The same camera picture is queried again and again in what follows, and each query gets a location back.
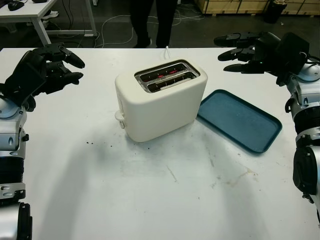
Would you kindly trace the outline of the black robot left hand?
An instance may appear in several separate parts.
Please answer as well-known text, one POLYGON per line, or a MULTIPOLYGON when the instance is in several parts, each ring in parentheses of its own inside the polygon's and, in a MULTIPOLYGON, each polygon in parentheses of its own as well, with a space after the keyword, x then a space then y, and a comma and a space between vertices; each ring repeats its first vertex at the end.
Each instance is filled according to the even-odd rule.
POLYGON ((63 42, 47 44, 27 51, 13 73, 5 81, 2 94, 17 106, 33 112, 35 96, 47 95, 63 90, 66 85, 79 84, 81 72, 71 72, 64 63, 83 69, 85 63, 63 42))

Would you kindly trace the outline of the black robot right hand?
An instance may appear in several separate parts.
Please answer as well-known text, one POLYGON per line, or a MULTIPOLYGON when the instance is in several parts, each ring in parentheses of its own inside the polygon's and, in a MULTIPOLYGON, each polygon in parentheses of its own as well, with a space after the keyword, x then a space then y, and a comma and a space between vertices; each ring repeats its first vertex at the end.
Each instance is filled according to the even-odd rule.
POLYGON ((285 69, 284 59, 276 52, 280 41, 270 32, 237 32, 213 40, 219 47, 233 48, 220 54, 217 57, 219 61, 241 61, 226 66, 223 69, 225 72, 269 73, 277 77, 276 84, 282 87, 289 83, 291 74, 285 69))

